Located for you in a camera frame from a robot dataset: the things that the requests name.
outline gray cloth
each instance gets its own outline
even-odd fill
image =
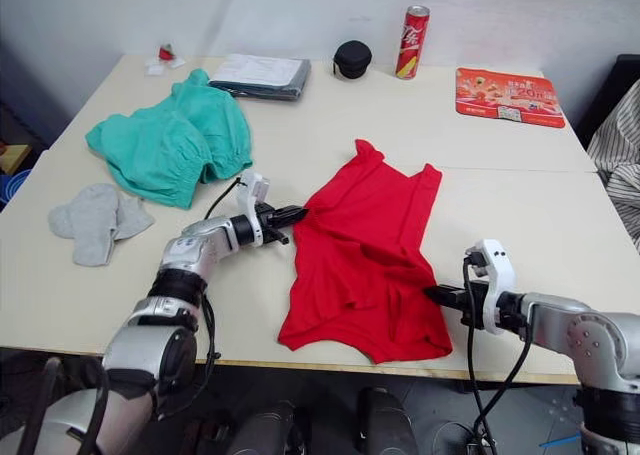
[[[311,62],[307,59],[302,60],[300,68],[293,76],[288,85],[284,87],[278,87],[273,85],[258,85],[247,84],[239,82],[223,82],[219,80],[211,80],[209,82],[210,87],[215,87],[220,90],[229,92],[233,97],[251,97],[251,98],[263,98],[266,100],[284,100],[295,101],[302,95],[304,84],[307,82],[307,77],[311,72]]]
[[[598,128],[588,152],[640,252],[640,80]]]
[[[139,198],[124,197],[106,183],[90,185],[66,205],[49,212],[49,228],[74,240],[73,261],[89,267],[107,265],[113,242],[146,230],[155,220]]]

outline red object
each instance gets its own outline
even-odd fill
[[[158,58],[160,60],[170,61],[176,58],[171,49],[171,45],[163,45],[160,47],[158,51]]]
[[[407,9],[400,41],[400,53],[396,65],[396,76],[410,79],[416,76],[420,55],[427,35],[430,11],[422,5],[412,5]]]
[[[434,285],[420,254],[442,174],[407,177],[364,140],[358,154],[307,202],[294,226],[298,278],[278,340],[292,350],[319,340],[346,343],[375,363],[451,353]]]

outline red soda can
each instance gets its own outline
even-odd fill
[[[416,76],[420,54],[427,34],[430,11],[422,5],[411,5],[404,17],[396,77],[408,80]]]

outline black wire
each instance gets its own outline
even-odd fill
[[[177,415],[178,413],[189,408],[209,384],[209,380],[211,379],[211,375],[213,374],[215,360],[218,355],[216,353],[215,347],[216,319],[213,313],[213,307],[211,306],[211,303],[209,302],[206,294],[204,294],[202,298],[202,313],[204,315],[204,321],[207,326],[207,332],[209,334],[209,352],[207,353],[207,362],[204,367],[204,379],[202,381],[202,384],[200,385],[200,387],[198,387],[196,393],[187,403],[175,410],[159,415],[158,420],[164,420],[165,418],[173,417],[174,415]]]
[[[502,386],[500,387],[500,389],[491,398],[491,400],[489,401],[487,406],[484,408],[484,410],[482,410],[480,412],[480,415],[478,415],[478,418],[476,418],[476,421],[473,424],[473,431],[474,432],[476,432],[478,430],[478,427],[480,426],[480,422],[482,421],[482,419],[484,419],[487,416],[487,414],[491,411],[491,409],[493,409],[493,407],[496,406],[496,403],[498,403],[498,401],[500,400],[502,395],[504,395],[504,393],[507,391],[507,389],[513,383],[513,379],[516,377],[516,375],[518,374],[518,372],[522,368],[522,365],[524,364],[524,361],[527,358],[527,355],[529,354],[529,349],[531,348],[531,343],[532,342],[533,342],[533,333],[532,333],[532,330],[531,330],[531,325],[527,324],[526,329],[525,329],[524,347],[522,348],[522,352],[520,353],[520,356],[518,357],[518,361],[516,362],[516,364],[511,369],[511,372],[509,373],[509,376],[507,376],[505,381],[502,382]]]
[[[82,444],[78,449],[77,455],[91,455],[92,453],[98,453],[96,449],[96,440],[98,439],[98,432],[102,426],[102,420],[107,410],[107,402],[109,400],[109,376],[105,371],[102,364],[95,358],[90,358],[91,363],[98,370],[98,386],[96,387],[96,402],[93,406],[93,413],[91,414],[91,420],[89,420],[89,426],[87,432],[82,438]]]
[[[44,420],[44,414],[49,406],[61,363],[62,362],[59,358],[51,357],[44,365],[40,391],[38,392],[33,409],[31,409],[29,418],[27,419],[16,455],[32,455],[36,450],[38,437],[40,436],[40,429],[42,428],[42,421]]]
[[[473,368],[473,335],[476,326],[476,302],[473,297],[473,289],[471,287],[471,282],[469,281],[469,265],[471,265],[471,260],[468,257],[465,257],[464,263],[462,266],[462,278],[464,279],[464,288],[469,295],[469,307],[471,312],[471,323],[469,324],[469,331],[467,334],[467,367],[469,369],[469,379],[471,380],[471,389],[473,390],[473,396],[476,400],[476,405],[478,406],[478,412],[482,413],[484,411],[484,407],[482,405],[482,400],[480,399],[480,389],[478,388],[478,382],[476,380],[475,370]],[[484,425],[484,431],[487,434],[487,441],[489,442],[489,446],[491,447],[491,452],[494,455],[497,455],[497,450],[495,446],[495,442],[493,441],[493,435],[491,433],[491,429],[489,428],[489,422],[486,417],[482,417],[482,424]],[[476,439],[476,443],[478,444],[478,451],[481,455],[485,455],[486,451],[484,449],[484,445],[482,444],[482,436],[478,434],[478,430],[473,430],[474,438]]]
[[[231,183],[231,185],[229,185],[226,188],[226,190],[224,192],[222,192],[222,195],[220,195],[218,198],[216,198],[215,202],[213,202],[211,204],[211,206],[209,207],[209,210],[207,210],[207,214],[204,216],[204,220],[209,218],[209,216],[211,215],[211,212],[213,212],[213,209],[216,208],[216,206],[222,201],[222,199],[224,197],[226,197],[227,195],[229,195],[229,192],[231,190],[233,190],[233,187],[235,187],[239,183],[240,183],[240,177],[236,177],[236,179]]]

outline green garment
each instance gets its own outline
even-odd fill
[[[116,182],[129,192],[190,208],[198,181],[231,178],[250,167],[249,126],[227,92],[209,87],[202,69],[171,95],[130,117],[112,115],[86,136]]]

